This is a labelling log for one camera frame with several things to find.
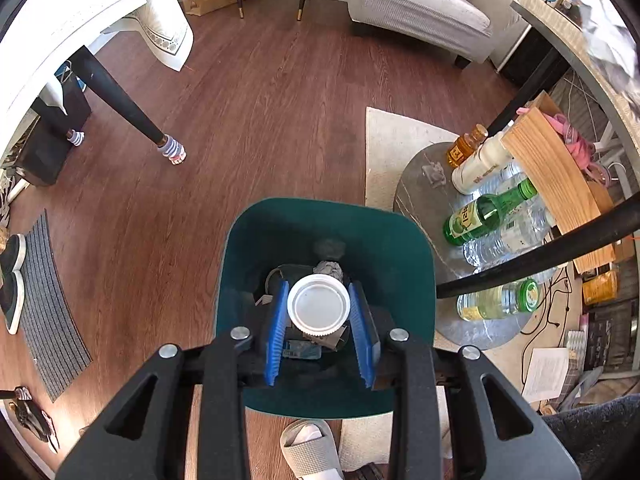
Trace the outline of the white plastic lid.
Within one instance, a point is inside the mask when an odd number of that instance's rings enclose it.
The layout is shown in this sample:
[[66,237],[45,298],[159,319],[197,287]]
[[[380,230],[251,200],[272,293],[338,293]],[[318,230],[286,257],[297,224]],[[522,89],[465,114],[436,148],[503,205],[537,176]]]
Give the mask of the white plastic lid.
[[348,291],[332,276],[309,274],[288,293],[288,317],[304,334],[329,336],[347,322],[349,315]]

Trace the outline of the blue white tissue pack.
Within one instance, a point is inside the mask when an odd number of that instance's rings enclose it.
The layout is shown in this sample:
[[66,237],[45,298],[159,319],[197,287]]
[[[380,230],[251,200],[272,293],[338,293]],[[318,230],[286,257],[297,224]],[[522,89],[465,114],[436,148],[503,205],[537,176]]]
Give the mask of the blue white tissue pack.
[[322,347],[309,340],[290,339],[282,349],[285,359],[315,361],[322,357]]

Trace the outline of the white paper ball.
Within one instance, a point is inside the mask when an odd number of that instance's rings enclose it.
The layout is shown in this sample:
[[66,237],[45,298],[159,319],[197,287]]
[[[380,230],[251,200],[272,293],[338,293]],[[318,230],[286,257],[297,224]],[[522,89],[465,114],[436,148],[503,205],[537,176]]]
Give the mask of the white paper ball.
[[329,275],[337,281],[344,281],[344,273],[341,266],[336,261],[320,261],[314,267],[314,274]]

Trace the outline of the dark green trash bin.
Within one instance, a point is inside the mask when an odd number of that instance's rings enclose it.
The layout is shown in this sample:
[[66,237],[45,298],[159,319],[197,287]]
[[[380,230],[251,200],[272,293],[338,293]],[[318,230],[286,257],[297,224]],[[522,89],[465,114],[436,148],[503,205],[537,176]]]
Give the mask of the dark green trash bin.
[[[322,261],[337,263],[361,284],[372,313],[425,342],[435,329],[436,284],[431,245],[400,214],[303,198],[267,198],[249,206],[228,233],[220,267],[215,332],[244,322],[271,292],[274,269],[290,283]],[[273,387],[246,388],[247,408],[269,415],[344,419],[384,414],[390,390],[372,391],[359,375],[352,344],[315,361],[285,359]]]

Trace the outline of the white slipper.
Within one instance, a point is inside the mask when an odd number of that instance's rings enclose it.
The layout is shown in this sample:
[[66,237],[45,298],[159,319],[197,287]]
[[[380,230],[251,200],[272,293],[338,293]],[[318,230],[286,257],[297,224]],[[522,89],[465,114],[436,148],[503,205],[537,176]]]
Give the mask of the white slipper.
[[280,437],[282,455],[296,479],[344,478],[332,430],[322,419],[299,419]]

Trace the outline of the round dark marble table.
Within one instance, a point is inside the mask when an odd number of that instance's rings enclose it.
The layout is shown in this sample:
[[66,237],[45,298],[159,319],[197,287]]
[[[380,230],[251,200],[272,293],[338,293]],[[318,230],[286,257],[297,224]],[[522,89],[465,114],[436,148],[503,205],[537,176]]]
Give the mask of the round dark marble table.
[[526,252],[500,266],[493,266],[466,278],[438,284],[435,288],[436,298],[451,298],[518,281],[622,240],[638,231],[639,226],[640,204],[639,194],[636,193],[606,214],[601,214],[600,217],[552,240],[549,244]]

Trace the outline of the yellow drink bottle green cap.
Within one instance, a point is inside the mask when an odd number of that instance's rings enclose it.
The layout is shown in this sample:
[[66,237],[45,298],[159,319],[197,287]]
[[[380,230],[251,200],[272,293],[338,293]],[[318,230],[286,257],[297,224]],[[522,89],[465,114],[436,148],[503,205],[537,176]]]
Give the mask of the yellow drink bottle green cap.
[[504,284],[458,297],[457,312],[468,322],[501,320],[520,313],[533,313],[540,301],[540,286],[534,278]]

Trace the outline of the green glass bottle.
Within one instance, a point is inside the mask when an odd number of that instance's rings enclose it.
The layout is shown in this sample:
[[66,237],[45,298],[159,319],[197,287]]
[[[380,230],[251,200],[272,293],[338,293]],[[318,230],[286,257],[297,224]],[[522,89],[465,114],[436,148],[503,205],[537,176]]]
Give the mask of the green glass bottle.
[[452,246],[463,246],[470,240],[494,232],[506,217],[538,194],[529,178],[501,194],[484,194],[450,214],[442,226],[445,240]]

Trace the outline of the clear water bottle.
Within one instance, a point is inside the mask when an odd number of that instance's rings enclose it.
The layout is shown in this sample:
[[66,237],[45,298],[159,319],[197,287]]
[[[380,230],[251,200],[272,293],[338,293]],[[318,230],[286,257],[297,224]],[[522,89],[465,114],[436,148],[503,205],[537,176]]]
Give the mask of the clear water bottle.
[[538,247],[554,226],[552,214],[536,196],[508,214],[494,232],[465,244],[464,258],[476,270],[488,269]]

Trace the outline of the black table leg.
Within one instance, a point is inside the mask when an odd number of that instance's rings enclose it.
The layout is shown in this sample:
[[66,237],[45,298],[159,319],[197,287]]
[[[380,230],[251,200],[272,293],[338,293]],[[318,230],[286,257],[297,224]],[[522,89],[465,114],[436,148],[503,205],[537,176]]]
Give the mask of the black table leg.
[[152,120],[144,114],[137,103],[128,96],[128,93],[119,85],[108,70],[88,50],[81,47],[70,58],[72,71],[95,93],[103,102],[110,106],[117,114],[122,116],[140,131],[147,139],[152,141],[165,158],[174,166],[180,165],[186,159],[184,146],[172,136],[163,133]]

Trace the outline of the amber glass bottle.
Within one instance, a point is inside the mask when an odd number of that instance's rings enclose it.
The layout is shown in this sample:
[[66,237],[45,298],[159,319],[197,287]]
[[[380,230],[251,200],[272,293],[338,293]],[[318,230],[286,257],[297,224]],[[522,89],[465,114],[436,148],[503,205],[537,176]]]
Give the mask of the amber glass bottle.
[[446,159],[451,168],[459,167],[485,142],[488,137],[487,129],[476,124],[469,132],[458,136],[457,140],[446,151]]

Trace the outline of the white plastic bottle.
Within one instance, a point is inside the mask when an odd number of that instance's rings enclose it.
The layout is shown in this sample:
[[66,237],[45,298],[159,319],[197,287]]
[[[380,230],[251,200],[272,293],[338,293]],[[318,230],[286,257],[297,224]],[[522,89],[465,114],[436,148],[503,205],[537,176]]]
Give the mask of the white plastic bottle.
[[506,168],[513,159],[502,140],[506,135],[500,131],[487,138],[467,160],[451,174],[451,183],[463,195],[471,195],[489,177]]

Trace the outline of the grey striped floor mat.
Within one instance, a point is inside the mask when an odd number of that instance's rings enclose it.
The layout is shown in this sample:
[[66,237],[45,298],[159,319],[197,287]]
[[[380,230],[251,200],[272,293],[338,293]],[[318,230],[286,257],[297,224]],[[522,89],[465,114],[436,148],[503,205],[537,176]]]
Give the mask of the grey striped floor mat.
[[26,234],[21,272],[25,284],[22,332],[35,368],[54,402],[91,364],[91,354],[70,313],[51,247],[48,216]]

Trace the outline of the wooden shelf board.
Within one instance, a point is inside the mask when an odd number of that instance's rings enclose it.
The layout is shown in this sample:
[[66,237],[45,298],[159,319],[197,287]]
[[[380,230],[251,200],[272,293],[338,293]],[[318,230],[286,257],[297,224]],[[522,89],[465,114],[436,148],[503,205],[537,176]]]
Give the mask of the wooden shelf board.
[[547,92],[526,103],[528,111],[515,119],[501,143],[533,182],[556,226],[565,235],[614,204],[606,188],[588,181],[547,118],[561,111]]

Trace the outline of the dark green sneaker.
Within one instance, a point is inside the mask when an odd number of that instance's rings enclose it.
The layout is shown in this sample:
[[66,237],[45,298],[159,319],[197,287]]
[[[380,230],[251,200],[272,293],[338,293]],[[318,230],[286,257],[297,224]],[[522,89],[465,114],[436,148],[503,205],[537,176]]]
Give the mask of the dark green sneaker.
[[20,326],[25,302],[24,278],[20,271],[3,275],[1,287],[1,309],[6,319],[6,330],[15,335]]
[[17,233],[11,235],[6,241],[6,247],[0,256],[1,270],[3,273],[12,273],[21,270],[26,257],[26,237]]

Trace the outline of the beige fringed desk cloth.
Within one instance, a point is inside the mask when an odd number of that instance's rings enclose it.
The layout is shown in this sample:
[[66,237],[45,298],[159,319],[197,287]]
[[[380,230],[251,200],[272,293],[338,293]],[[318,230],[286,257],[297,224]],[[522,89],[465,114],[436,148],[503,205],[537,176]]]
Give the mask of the beige fringed desk cloth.
[[513,0],[511,8],[537,29],[582,78],[622,141],[631,166],[639,170],[639,122],[624,97],[590,61],[582,30],[542,0]]

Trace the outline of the patterned white tablecloth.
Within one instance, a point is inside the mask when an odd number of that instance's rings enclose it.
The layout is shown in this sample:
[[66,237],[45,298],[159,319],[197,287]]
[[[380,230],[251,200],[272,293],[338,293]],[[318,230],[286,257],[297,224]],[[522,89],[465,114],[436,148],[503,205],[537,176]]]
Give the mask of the patterned white tablecloth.
[[137,32],[152,55],[176,72],[193,46],[178,0],[1,0],[2,148],[12,145],[55,71],[112,32]]

